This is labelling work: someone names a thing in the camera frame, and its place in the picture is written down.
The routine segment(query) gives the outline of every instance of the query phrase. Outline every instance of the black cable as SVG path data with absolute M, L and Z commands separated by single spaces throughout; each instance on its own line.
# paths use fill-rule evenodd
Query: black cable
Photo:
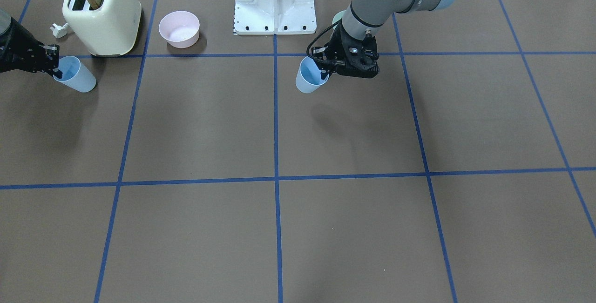
M 326 65 L 335 65 L 334 62 L 331 61 L 326 61 L 323 59 L 320 59 L 319 57 L 315 57 L 314 55 L 312 55 L 311 53 L 311 47 L 315 44 L 315 42 L 317 42 L 317 40 L 319 40 L 321 38 L 321 36 L 323 36 L 323 34 L 325 34 L 327 31 L 329 31 L 330 29 L 334 28 L 337 24 L 339 24 L 339 22 L 341 21 L 338 20 L 334 23 L 332 23 L 332 25 L 326 29 L 324 29 L 321 33 L 319 33 L 319 35 L 317 35 L 317 37 L 315 38 L 315 40 L 313 40 L 308 47 L 306 47 L 306 56 L 310 57 L 311 59 L 315 60 L 315 61 L 319 61 L 320 63 L 325 63 Z

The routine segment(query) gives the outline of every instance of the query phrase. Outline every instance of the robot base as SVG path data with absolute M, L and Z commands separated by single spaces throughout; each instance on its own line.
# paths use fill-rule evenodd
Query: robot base
M 236 0 L 235 34 L 312 34 L 315 0 Z

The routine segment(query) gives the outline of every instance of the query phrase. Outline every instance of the light blue plastic cup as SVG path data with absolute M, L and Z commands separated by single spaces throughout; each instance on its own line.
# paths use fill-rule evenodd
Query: light blue plastic cup
M 54 80 L 81 93 L 88 93 L 97 84 L 95 76 L 77 57 L 62 57 L 58 62 L 58 69 L 62 71 L 62 78 L 54 76 Z
M 310 94 L 316 89 L 319 89 L 327 80 L 329 80 L 329 75 L 324 80 L 321 79 L 321 70 L 317 67 L 315 60 L 310 57 L 302 59 L 300 68 L 298 68 L 298 74 L 296 75 L 296 88 L 298 90 L 302 91 L 302 93 Z

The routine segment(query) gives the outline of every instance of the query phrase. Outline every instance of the white plug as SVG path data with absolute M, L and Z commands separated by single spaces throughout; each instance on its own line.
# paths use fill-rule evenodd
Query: white plug
M 50 27 L 49 29 L 51 29 L 54 36 L 57 39 L 59 39 L 70 32 L 70 25 L 68 23 L 64 24 L 63 26 L 60 26 L 58 24 L 52 24 L 52 27 Z

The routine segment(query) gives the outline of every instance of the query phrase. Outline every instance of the wire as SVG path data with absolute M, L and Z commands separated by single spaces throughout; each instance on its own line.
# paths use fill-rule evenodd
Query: wire
M 324 59 L 320 59 L 319 57 L 315 57 L 314 55 L 312 55 L 312 53 L 311 53 L 311 47 L 315 44 L 315 42 L 317 42 L 317 40 L 319 40 L 321 38 L 321 36 L 323 36 L 323 34 L 325 34 L 330 29 L 336 27 L 337 24 L 339 24 L 340 21 L 341 21 L 341 19 L 339 19 L 338 21 L 332 23 L 332 25 L 330 27 L 324 29 L 321 33 L 319 33 L 319 35 L 317 35 L 317 37 L 315 38 L 315 40 L 313 40 L 309 44 L 309 46 L 306 47 L 306 56 L 310 57 L 311 59 L 313 59 L 315 61 L 319 61 L 320 63 L 325 63 L 326 65 L 335 65 L 334 62 L 327 61 L 327 60 L 324 60 Z

